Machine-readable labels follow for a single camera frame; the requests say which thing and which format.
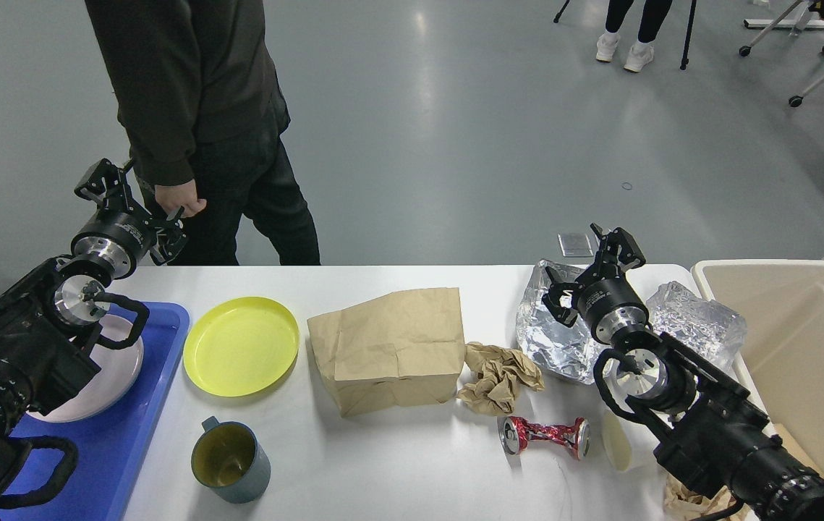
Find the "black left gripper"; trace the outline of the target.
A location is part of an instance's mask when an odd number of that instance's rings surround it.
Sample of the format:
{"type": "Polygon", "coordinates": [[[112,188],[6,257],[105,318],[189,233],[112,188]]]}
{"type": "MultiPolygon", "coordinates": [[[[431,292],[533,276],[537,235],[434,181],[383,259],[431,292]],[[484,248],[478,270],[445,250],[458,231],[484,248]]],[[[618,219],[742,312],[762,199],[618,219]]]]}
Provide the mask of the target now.
{"type": "Polygon", "coordinates": [[[134,201],[127,172],[132,171],[135,162],[130,158],[120,167],[102,158],[88,168],[74,193],[96,204],[98,237],[120,247],[127,258],[118,261],[117,266],[135,267],[145,256],[154,265],[164,265],[176,260],[189,242],[182,227],[184,207],[164,211],[161,219],[134,201]]]}

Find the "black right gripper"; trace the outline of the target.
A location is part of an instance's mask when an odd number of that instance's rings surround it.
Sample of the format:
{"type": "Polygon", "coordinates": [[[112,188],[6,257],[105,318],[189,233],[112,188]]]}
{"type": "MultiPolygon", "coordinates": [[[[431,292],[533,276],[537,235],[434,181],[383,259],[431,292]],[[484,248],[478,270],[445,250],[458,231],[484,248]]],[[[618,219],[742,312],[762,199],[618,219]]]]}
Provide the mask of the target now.
{"type": "Polygon", "coordinates": [[[573,327],[578,316],[587,326],[597,326],[609,313],[620,309],[636,309],[641,314],[637,323],[649,323],[649,310],[624,276],[647,264],[639,244],[622,227],[606,233],[593,222],[590,228],[599,240],[591,270],[578,277],[572,268],[564,271],[546,266],[544,272],[550,284],[542,304],[556,322],[566,327],[573,327]]]}

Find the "crumpled paper under arm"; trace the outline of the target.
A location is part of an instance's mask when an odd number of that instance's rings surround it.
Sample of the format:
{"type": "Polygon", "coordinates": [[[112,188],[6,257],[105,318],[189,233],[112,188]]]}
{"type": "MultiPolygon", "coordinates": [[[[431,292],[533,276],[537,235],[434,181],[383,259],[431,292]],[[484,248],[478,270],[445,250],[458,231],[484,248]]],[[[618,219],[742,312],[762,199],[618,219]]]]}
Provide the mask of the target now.
{"type": "Polygon", "coordinates": [[[736,499],[726,487],[713,496],[706,496],[690,491],[671,474],[666,477],[663,510],[674,520],[694,520],[709,514],[716,514],[716,512],[732,507],[735,501],[736,499]]]}

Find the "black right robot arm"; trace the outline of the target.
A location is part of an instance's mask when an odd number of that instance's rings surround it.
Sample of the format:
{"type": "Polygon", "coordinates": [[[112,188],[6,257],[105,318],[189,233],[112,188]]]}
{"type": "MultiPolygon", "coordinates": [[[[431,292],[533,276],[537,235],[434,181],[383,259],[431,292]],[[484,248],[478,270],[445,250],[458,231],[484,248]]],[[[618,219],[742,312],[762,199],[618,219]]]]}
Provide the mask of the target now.
{"type": "Polygon", "coordinates": [[[802,464],[778,435],[749,390],[692,347],[656,333],[627,271],[646,263],[633,235],[590,225],[598,241],[593,261],[571,281],[547,268],[542,303],[558,323],[583,320],[603,351],[593,377],[600,398],[618,418],[656,438],[654,458],[687,489],[713,496],[727,489],[731,507],[761,520],[824,520],[824,478],[802,464]]]}

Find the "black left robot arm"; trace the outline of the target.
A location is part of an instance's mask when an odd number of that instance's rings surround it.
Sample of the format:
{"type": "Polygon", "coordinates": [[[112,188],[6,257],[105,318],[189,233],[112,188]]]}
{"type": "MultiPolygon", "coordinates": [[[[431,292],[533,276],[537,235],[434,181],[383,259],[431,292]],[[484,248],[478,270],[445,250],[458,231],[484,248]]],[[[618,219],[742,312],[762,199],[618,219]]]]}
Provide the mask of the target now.
{"type": "Polygon", "coordinates": [[[61,436],[14,438],[26,412],[49,413],[75,396],[101,367],[94,347],[132,346],[148,307],[111,292],[150,255],[166,264],[187,243],[179,211],[153,216],[132,197],[127,172],[107,158],[75,187],[96,212],[67,254],[47,258],[0,296],[0,510],[45,504],[77,468],[78,448],[61,436]]]}

